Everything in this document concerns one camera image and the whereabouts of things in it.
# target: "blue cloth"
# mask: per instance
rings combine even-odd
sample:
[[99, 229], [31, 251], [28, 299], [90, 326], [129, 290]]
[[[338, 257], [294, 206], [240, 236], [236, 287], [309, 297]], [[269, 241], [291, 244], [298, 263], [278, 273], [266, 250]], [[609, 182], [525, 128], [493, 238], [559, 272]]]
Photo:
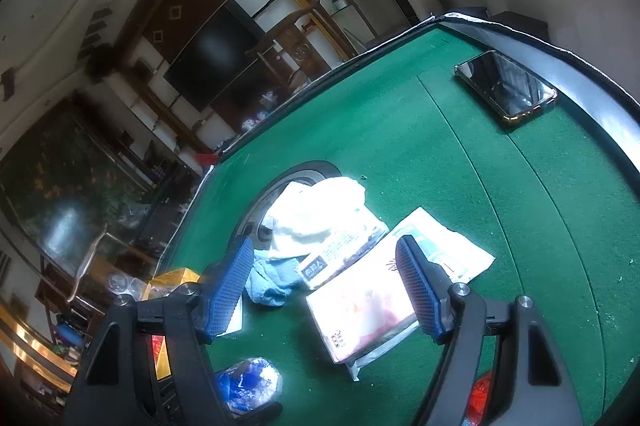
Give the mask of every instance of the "blue cloth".
[[252, 302], [282, 307], [293, 288], [302, 282], [296, 272], [300, 262], [295, 258], [270, 260], [267, 255], [267, 251], [255, 251], [254, 267], [244, 288]]

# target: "green felt surface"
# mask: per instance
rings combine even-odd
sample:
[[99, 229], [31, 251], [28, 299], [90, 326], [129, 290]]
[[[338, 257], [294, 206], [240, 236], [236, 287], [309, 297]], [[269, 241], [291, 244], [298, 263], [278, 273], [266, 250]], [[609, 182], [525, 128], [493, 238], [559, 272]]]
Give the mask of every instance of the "green felt surface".
[[[367, 177], [367, 206], [389, 228], [422, 206], [496, 257], [473, 287], [489, 298], [523, 290], [534, 298], [592, 424], [640, 354], [640, 291], [629, 264], [640, 250], [640, 204], [562, 102], [514, 132], [498, 126], [452, 77], [455, 64], [480, 52], [432, 30], [268, 129], [203, 187], [172, 266], [202, 271], [274, 177], [307, 160], [330, 161], [344, 175]], [[330, 362], [304, 296], [276, 310], [246, 298], [242, 331], [210, 347], [214, 366], [270, 358], [284, 376], [278, 424], [407, 423], [440, 349], [414, 332], [352, 382]], [[482, 370], [489, 358], [487, 345]]]

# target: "screw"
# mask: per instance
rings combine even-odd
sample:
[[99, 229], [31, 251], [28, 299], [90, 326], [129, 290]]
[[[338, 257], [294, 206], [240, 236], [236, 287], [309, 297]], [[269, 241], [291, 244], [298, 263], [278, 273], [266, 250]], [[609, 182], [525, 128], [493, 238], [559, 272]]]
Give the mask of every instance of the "screw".
[[113, 303], [118, 307], [124, 307], [124, 305], [129, 303], [131, 300], [133, 300], [133, 298], [131, 297], [131, 294], [118, 294], [116, 296], [116, 299], [113, 301]]
[[471, 292], [469, 285], [466, 283], [455, 283], [451, 286], [451, 290], [453, 294], [457, 294], [458, 296], [466, 296]]
[[185, 296], [191, 296], [192, 294], [195, 294], [196, 289], [193, 287], [193, 285], [190, 282], [187, 282], [187, 283], [183, 283], [182, 285], [180, 285], [180, 287], [178, 287], [178, 292]]
[[525, 296], [525, 295], [518, 296], [516, 298], [516, 302], [518, 303], [518, 305], [521, 305], [526, 309], [530, 309], [533, 307], [533, 300], [529, 298], [529, 296]]

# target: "tissue package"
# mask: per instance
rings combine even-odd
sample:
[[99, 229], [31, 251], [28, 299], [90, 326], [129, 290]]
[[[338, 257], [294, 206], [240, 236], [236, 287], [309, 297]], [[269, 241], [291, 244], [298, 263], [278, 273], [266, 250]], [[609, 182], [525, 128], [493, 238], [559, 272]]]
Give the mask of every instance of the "tissue package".
[[364, 257], [306, 297], [334, 362], [347, 362], [382, 345], [415, 322], [396, 268], [396, 243], [411, 234], [430, 262], [452, 281], [468, 282], [494, 257], [417, 208]]
[[332, 230], [320, 249], [302, 260], [296, 270], [310, 289], [316, 289], [359, 259], [388, 230], [384, 222], [362, 206]]

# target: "black television screen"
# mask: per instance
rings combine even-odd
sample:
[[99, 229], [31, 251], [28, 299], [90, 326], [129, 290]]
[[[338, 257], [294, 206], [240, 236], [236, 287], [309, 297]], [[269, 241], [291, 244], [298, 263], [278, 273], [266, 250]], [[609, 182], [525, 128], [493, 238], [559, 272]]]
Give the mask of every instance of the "black television screen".
[[164, 78], [201, 112], [251, 63], [244, 53], [263, 35], [234, 0], [226, 0], [182, 49]]

